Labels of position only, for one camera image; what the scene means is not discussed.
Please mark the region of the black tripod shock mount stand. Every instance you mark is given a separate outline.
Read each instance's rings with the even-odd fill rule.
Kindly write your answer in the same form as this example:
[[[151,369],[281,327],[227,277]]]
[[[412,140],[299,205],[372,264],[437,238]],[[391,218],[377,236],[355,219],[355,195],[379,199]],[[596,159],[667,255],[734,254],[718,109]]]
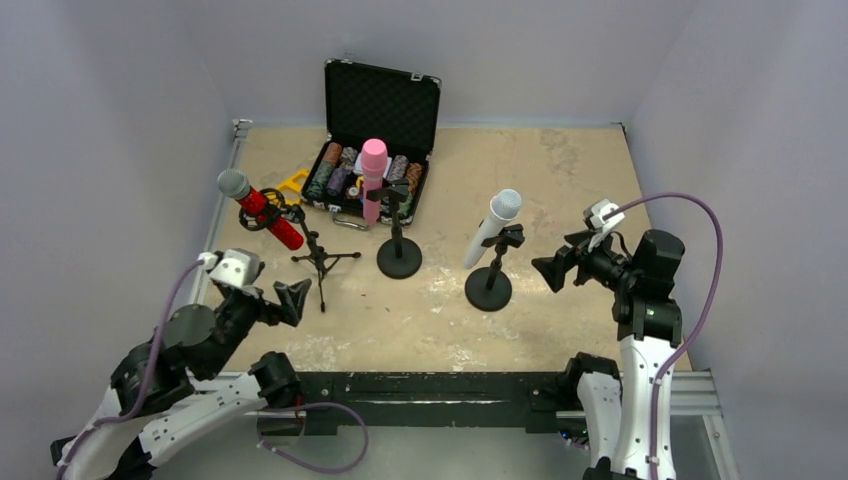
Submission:
[[[276,190],[274,196],[271,196],[269,193],[267,193],[267,196],[273,203],[278,204],[282,208],[285,219],[304,238],[303,246],[306,246],[308,249],[308,254],[294,255],[291,257],[291,260],[293,262],[306,261],[313,265],[318,276],[320,311],[325,313],[327,304],[323,291],[324,279],[341,259],[359,259],[362,253],[359,251],[336,254],[329,253],[325,247],[318,243],[319,233],[307,225],[306,213],[299,205],[288,205],[278,190]]]

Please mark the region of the black round base mic stand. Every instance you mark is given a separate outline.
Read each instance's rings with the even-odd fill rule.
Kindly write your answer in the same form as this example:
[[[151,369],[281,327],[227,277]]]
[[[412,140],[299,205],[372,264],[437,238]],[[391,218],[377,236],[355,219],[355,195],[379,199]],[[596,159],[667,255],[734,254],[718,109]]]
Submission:
[[[494,312],[503,309],[511,300],[513,288],[502,271],[502,258],[509,248],[520,248],[525,241],[522,224],[505,226],[500,232],[482,242],[484,249],[493,247],[495,257],[488,267],[474,270],[466,279],[464,293],[478,310]]]

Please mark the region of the white microphone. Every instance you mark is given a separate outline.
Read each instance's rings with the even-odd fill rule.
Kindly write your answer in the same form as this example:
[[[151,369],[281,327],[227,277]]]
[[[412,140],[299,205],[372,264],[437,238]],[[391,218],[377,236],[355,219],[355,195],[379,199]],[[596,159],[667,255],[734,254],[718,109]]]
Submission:
[[[514,189],[503,189],[491,198],[487,213],[465,251],[462,262],[464,269],[471,269],[479,262],[485,251],[483,241],[496,236],[515,220],[522,204],[520,193]]]

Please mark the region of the red glitter microphone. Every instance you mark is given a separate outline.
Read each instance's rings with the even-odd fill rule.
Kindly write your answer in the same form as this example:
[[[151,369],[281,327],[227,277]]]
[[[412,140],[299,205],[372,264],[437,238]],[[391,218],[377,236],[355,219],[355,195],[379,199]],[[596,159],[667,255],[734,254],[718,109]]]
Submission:
[[[246,230],[265,230],[292,251],[303,246],[303,236],[285,219],[282,208],[267,196],[267,193],[274,196],[276,190],[256,190],[238,169],[222,171],[217,178],[217,187],[225,197],[238,203],[239,222]]]

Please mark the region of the pink microphone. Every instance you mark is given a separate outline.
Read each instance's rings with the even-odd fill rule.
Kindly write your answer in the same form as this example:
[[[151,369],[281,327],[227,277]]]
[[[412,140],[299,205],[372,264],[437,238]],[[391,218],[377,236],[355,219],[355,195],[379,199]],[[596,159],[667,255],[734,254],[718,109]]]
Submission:
[[[380,217],[378,200],[369,200],[371,191],[382,188],[384,173],[388,165],[386,144],[377,138],[364,142],[361,151],[361,169],[363,173],[363,218],[369,227],[375,226]]]

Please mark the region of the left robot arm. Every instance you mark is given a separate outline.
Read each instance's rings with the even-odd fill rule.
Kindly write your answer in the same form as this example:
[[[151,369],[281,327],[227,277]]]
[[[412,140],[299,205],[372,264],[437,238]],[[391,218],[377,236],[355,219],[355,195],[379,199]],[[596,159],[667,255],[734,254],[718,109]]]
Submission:
[[[180,448],[237,415],[265,406],[291,407],[301,397],[288,357],[261,356],[218,392],[172,415],[171,408],[195,392],[195,381],[215,379],[255,323],[300,323],[312,285],[304,279],[273,289],[277,302],[252,286],[263,262],[235,259],[233,252],[205,252],[182,273],[234,268],[238,279],[214,280],[223,302],[211,309],[168,301],[150,340],[132,348],[110,376],[93,417],[73,438],[51,447],[60,479],[141,479]]]

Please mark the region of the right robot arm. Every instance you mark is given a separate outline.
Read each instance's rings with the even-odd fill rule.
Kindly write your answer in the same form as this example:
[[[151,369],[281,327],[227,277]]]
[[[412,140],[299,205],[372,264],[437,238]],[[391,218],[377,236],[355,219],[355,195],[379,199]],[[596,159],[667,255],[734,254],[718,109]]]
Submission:
[[[671,291],[685,246],[656,229],[630,256],[614,252],[610,238],[595,248],[589,239],[587,231],[570,234],[554,255],[531,262],[554,292],[575,271],[575,285],[593,280],[614,295],[620,361],[580,352],[561,382],[585,414],[591,465],[584,476],[674,479],[670,359],[682,343],[682,315]]]

